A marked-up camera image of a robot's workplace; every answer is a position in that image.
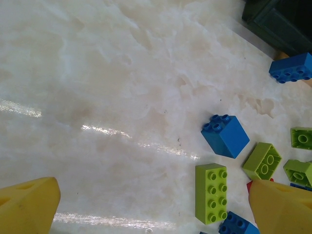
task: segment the red lego brick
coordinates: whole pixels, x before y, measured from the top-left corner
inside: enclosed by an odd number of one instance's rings
[[[247,184],[248,193],[249,193],[249,190],[250,190],[252,184],[253,184],[253,181],[250,181],[250,182]]]

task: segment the yellow object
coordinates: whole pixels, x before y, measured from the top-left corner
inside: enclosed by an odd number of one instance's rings
[[[249,203],[261,234],[311,234],[312,192],[255,180]]]
[[[53,177],[0,189],[0,233],[48,234],[59,200]]]

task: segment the lime green lego brick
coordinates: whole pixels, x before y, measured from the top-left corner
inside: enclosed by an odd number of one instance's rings
[[[226,167],[211,163],[195,168],[195,216],[204,224],[226,219]]]
[[[271,179],[282,157],[272,144],[257,144],[243,166],[250,179]]]
[[[292,147],[312,150],[312,128],[291,128]]]
[[[283,168],[289,181],[312,188],[312,163],[288,160]]]

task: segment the lego duplo brick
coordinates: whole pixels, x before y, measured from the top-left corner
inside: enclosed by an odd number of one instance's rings
[[[292,147],[312,150],[312,128],[291,128]]]
[[[312,191],[312,188],[309,188],[309,187],[307,187],[307,186],[297,185],[297,184],[294,184],[294,183],[291,183],[290,186],[295,187],[295,188],[299,188],[299,189],[304,189],[304,190]]]
[[[290,58],[273,61],[270,75],[279,83],[296,82],[312,78],[312,55],[304,53]]]
[[[249,204],[262,234],[311,234],[311,192],[256,179]]]
[[[236,116],[214,115],[201,133],[217,155],[231,158],[236,158],[249,142]]]
[[[195,216],[204,224],[226,219],[226,167],[211,163],[195,167]]]
[[[48,234],[60,201],[53,177],[0,189],[1,234]]]
[[[281,156],[272,144],[260,142],[243,166],[250,179],[269,180],[281,161]]]
[[[220,226],[220,234],[260,234],[258,228],[253,224],[236,215],[233,212],[228,213],[228,217]]]
[[[312,163],[290,159],[283,168],[290,182],[312,188]]]

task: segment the blue lego brick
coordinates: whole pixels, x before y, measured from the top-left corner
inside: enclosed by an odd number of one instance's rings
[[[236,158],[249,138],[236,116],[214,115],[201,131],[215,154]]]
[[[312,55],[305,53],[273,61],[269,73],[281,84],[300,79],[309,80],[312,78]]]
[[[247,220],[243,219],[242,217],[230,211],[228,213],[228,217],[220,226],[219,233],[220,234],[260,234],[260,231],[253,224],[251,224]]]
[[[308,190],[308,191],[312,192],[312,188],[309,188],[307,186],[301,186],[301,185],[297,185],[297,184],[294,184],[294,183],[291,183],[290,186],[295,187],[295,188],[299,188],[299,189]]]

